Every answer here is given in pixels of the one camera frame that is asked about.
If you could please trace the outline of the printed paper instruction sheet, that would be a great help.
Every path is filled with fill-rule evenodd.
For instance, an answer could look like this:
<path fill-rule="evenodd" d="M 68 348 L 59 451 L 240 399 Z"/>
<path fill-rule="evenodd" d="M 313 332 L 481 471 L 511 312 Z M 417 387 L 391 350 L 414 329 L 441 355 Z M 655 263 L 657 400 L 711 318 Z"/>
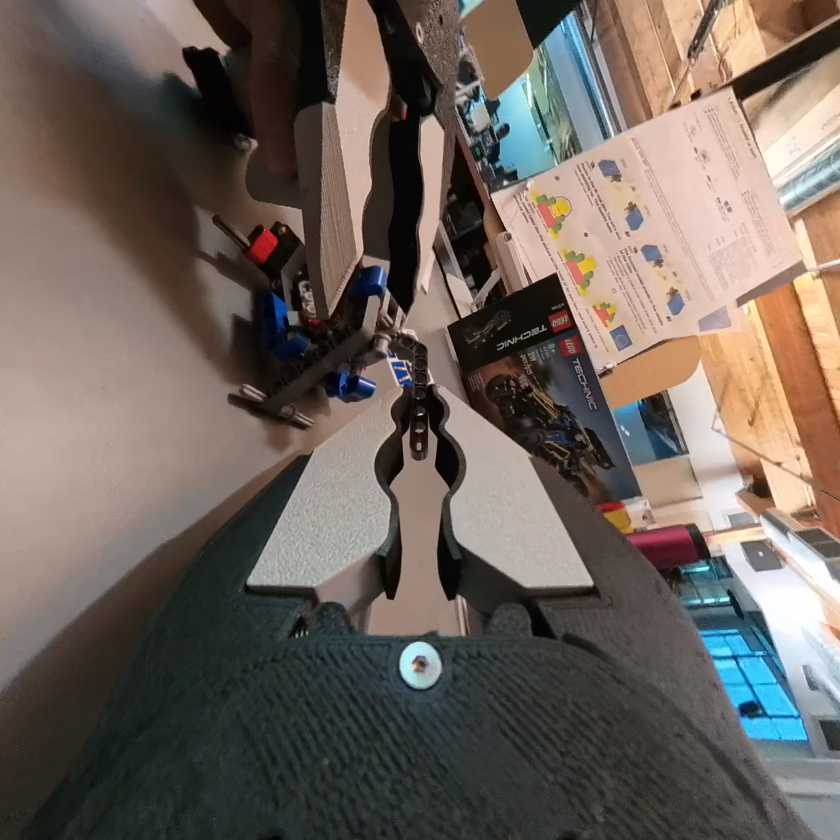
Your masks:
<path fill-rule="evenodd" d="M 723 329 L 739 307 L 805 273 L 730 87 L 492 200 L 528 276 L 559 278 L 597 371 Z"/>

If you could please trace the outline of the person's left hand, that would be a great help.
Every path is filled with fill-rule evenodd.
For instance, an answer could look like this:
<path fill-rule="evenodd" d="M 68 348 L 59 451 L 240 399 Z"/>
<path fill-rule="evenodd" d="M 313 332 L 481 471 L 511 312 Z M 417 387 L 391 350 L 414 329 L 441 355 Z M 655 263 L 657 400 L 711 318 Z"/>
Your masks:
<path fill-rule="evenodd" d="M 195 1 L 228 50 L 241 61 L 234 89 L 265 165 L 296 179 L 294 122 L 301 19 L 292 1 Z"/>

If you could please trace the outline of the lego set box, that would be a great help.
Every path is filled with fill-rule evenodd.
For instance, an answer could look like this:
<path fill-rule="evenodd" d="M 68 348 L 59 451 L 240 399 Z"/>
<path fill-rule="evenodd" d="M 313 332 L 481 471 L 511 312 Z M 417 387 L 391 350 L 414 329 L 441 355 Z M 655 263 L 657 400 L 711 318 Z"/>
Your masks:
<path fill-rule="evenodd" d="M 448 326 L 469 404 L 596 506 L 640 498 L 632 463 L 560 279 Z"/>

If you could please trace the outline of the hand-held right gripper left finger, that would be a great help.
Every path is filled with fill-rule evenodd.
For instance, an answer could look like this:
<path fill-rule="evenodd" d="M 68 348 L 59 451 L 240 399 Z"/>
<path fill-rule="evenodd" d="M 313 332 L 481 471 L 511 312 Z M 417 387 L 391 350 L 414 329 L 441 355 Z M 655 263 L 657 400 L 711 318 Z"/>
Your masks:
<path fill-rule="evenodd" d="M 312 451 L 248 576 L 251 592 L 393 598 L 402 535 L 391 483 L 404 466 L 407 408 L 408 389 L 393 391 Z"/>

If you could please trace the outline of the wooden shelf rack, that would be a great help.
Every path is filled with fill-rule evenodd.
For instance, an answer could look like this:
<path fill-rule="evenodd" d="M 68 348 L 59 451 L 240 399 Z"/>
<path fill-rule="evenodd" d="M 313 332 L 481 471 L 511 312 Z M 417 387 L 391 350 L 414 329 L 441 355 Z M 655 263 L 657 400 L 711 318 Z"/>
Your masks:
<path fill-rule="evenodd" d="M 630 125 L 708 92 L 838 18 L 838 2 L 726 2 L 688 59 L 711 2 L 585 2 L 587 27 Z M 803 173 L 838 141 L 838 49 L 744 102 L 773 175 Z M 700 340 L 711 430 L 777 508 L 838 535 L 838 188 L 794 214 L 805 273 Z"/>

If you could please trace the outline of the dark grey angled lego beam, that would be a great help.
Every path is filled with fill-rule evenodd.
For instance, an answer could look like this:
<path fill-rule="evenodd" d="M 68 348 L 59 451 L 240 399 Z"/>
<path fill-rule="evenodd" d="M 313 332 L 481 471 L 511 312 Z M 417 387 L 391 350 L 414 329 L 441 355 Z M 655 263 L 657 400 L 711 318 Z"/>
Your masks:
<path fill-rule="evenodd" d="M 422 461 L 428 453 L 428 390 L 434 382 L 428 366 L 427 346 L 414 332 L 403 331 L 395 337 L 389 352 L 413 361 L 413 386 L 403 389 L 408 389 L 410 394 L 406 418 L 411 457 Z"/>

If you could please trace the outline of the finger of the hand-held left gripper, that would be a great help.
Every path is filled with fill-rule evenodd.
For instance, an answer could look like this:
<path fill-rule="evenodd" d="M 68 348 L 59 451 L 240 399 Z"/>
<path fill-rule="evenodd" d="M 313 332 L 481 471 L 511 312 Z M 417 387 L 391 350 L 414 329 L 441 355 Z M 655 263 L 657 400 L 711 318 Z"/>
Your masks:
<path fill-rule="evenodd" d="M 453 164 L 452 129 L 435 114 L 409 112 L 392 122 L 388 140 L 393 209 L 388 227 L 388 289 L 404 312 L 427 288 L 434 240 Z"/>
<path fill-rule="evenodd" d="M 301 52 L 294 122 L 304 243 L 316 311 L 329 319 L 364 252 L 371 145 L 391 99 L 367 1 L 295 2 Z"/>

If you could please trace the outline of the tan and black panel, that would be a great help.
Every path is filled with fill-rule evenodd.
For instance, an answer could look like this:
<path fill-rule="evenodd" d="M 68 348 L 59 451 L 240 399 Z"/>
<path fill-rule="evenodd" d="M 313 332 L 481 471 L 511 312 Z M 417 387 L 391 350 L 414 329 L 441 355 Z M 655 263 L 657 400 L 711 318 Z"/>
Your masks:
<path fill-rule="evenodd" d="M 536 49 L 581 4 L 581 1 L 461 2 L 461 27 L 475 53 L 486 98 L 499 99 L 530 67 Z"/>

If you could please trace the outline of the grey blue lego chassis assembly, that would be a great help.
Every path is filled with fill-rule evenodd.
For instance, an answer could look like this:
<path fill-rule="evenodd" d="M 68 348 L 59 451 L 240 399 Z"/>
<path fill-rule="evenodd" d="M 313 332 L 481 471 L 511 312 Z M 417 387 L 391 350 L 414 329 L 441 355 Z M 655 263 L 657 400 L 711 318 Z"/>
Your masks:
<path fill-rule="evenodd" d="M 321 388 L 327 397 L 358 403 L 375 394 L 364 371 L 389 357 L 414 361 L 419 341 L 387 289 L 380 266 L 357 266 L 336 312 L 316 313 L 304 244 L 281 222 L 242 235 L 219 215 L 212 222 L 269 281 L 257 296 L 259 347 L 267 354 L 269 383 L 242 384 L 232 403 L 299 428 L 314 421 L 294 402 Z"/>

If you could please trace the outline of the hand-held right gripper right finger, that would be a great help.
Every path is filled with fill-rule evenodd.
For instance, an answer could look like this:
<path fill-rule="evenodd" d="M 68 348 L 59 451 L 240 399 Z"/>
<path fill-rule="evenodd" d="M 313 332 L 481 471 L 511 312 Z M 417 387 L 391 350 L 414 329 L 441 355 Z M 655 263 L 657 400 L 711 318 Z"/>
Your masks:
<path fill-rule="evenodd" d="M 595 584 L 535 460 L 444 387 L 429 393 L 435 468 L 447 487 L 437 572 L 449 600 L 528 602 Z"/>

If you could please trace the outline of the red bottle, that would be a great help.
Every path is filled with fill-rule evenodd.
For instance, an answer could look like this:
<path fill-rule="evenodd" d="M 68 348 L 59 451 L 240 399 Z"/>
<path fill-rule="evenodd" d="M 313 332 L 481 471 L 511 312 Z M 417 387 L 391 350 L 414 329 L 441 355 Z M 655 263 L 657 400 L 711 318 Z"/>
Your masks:
<path fill-rule="evenodd" d="M 711 553 L 695 524 L 677 524 L 628 533 L 626 540 L 658 570 L 709 561 Z"/>

